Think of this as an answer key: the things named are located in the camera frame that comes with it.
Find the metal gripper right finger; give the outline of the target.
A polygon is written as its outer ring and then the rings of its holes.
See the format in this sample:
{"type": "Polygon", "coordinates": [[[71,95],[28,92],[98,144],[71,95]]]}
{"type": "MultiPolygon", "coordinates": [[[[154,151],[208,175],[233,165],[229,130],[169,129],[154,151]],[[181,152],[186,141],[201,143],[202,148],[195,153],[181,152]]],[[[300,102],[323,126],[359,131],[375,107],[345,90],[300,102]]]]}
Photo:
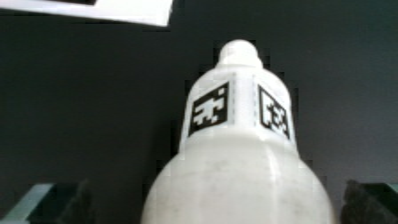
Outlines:
{"type": "Polygon", "coordinates": [[[343,224],[398,224],[398,183],[346,182],[343,224]]]}

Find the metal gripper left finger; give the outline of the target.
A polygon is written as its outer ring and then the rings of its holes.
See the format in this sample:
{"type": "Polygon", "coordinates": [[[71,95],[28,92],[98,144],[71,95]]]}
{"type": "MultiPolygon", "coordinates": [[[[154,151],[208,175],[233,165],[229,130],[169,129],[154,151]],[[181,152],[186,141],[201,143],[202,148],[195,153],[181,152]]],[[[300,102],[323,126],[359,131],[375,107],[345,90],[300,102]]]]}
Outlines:
{"type": "Polygon", "coordinates": [[[0,224],[80,224],[76,199],[76,183],[35,184],[0,219],[0,224]]]}

